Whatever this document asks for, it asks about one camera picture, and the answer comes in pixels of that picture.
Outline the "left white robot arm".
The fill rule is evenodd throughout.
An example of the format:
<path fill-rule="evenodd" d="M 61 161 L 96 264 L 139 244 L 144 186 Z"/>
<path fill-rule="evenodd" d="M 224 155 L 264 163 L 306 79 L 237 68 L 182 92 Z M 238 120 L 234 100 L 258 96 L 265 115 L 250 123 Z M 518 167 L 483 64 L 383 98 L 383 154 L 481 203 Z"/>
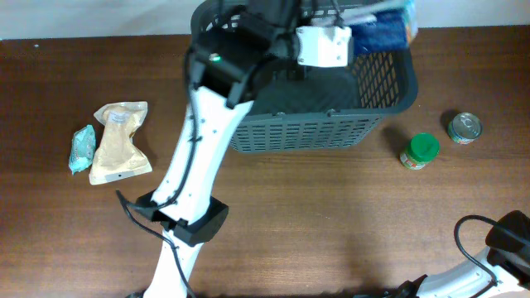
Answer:
<path fill-rule="evenodd" d="M 128 218 L 139 214 L 162 227 L 142 227 L 163 244 L 153 279 L 139 296 L 194 295 L 189 278 L 196 258 L 229 212 L 211 193 L 230 139 L 264 87 L 266 67 L 297 58 L 296 29 L 309 21 L 299 1 L 248 1 L 220 9 L 217 22 L 193 36 L 183 64 L 185 119 L 168 171 L 136 201 L 118 196 Z"/>

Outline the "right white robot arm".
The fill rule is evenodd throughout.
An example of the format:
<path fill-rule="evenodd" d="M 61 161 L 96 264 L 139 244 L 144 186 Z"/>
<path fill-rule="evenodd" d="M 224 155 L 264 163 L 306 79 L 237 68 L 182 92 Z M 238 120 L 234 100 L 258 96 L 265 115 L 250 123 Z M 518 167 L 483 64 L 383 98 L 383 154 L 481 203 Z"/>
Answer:
<path fill-rule="evenodd" d="M 471 256 L 460 240 L 463 223 L 477 220 L 492 226 L 485 248 Z M 382 298 L 489 298 L 529 289 L 529 217 L 519 210 L 495 221 L 481 215 L 466 215 L 454 228 L 457 248 L 465 262 L 437 275 L 405 281 Z"/>

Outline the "grey plastic shopping basket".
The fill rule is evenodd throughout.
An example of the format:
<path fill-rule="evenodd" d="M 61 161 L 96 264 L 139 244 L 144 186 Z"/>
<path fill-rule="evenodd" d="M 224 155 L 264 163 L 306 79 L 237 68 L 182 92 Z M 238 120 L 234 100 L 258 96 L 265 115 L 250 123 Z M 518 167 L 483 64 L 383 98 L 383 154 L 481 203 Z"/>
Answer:
<path fill-rule="evenodd" d="M 219 10 L 244 5 L 229 1 L 219 8 L 206 1 L 190 21 L 192 38 L 208 31 Z M 229 146 L 243 153 L 350 147 L 362 141 L 385 117 L 408 109 L 417 97 L 417 79 L 409 50 L 357 55 L 342 68 L 307 66 L 303 80 L 262 77 L 248 114 Z"/>

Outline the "blue cardboard food box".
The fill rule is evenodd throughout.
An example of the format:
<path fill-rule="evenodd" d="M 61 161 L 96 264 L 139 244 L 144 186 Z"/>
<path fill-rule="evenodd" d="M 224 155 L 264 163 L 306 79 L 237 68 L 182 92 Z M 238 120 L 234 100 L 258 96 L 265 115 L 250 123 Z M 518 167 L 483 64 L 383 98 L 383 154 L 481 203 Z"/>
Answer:
<path fill-rule="evenodd" d="M 416 38 L 416 1 L 385 3 L 385 8 L 377 8 L 375 12 L 344 17 L 344 24 L 351 29 L 355 55 L 406 50 Z"/>

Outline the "tan grain pouch bag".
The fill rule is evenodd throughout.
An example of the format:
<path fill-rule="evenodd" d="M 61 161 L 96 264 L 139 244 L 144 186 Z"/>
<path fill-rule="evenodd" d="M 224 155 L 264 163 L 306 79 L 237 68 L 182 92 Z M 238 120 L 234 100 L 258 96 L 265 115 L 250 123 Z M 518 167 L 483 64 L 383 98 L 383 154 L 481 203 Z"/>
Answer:
<path fill-rule="evenodd" d="M 143 125 L 148 103 L 108 103 L 94 113 L 104 125 L 89 173 L 91 185 L 102 185 L 152 172 L 147 156 L 133 144 L 133 136 Z"/>

